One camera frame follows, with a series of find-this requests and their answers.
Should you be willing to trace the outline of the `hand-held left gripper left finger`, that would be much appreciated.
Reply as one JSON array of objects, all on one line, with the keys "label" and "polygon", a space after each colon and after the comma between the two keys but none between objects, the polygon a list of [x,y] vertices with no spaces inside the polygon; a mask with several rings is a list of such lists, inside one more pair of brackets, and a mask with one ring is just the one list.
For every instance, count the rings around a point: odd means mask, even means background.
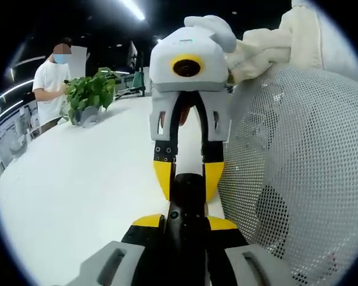
[{"label": "hand-held left gripper left finger", "polygon": [[158,257],[165,216],[151,214],[135,220],[121,241],[112,241],[84,260],[72,285],[137,285]]}]

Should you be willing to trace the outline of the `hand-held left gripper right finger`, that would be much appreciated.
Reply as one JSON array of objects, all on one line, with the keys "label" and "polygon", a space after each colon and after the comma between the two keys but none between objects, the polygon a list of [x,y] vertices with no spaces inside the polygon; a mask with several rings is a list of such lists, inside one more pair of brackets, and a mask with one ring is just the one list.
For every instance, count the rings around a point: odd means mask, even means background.
[{"label": "hand-held left gripper right finger", "polygon": [[235,223],[208,216],[208,272],[212,285],[295,285],[287,263],[248,244]]}]

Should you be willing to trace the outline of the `person's right hand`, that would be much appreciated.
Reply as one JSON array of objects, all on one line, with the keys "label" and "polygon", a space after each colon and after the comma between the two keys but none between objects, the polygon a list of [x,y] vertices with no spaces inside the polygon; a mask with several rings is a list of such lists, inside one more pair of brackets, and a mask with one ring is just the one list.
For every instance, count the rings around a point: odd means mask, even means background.
[{"label": "person's right hand", "polygon": [[190,109],[193,107],[191,103],[185,103],[181,108],[179,126],[183,126],[188,118]]}]

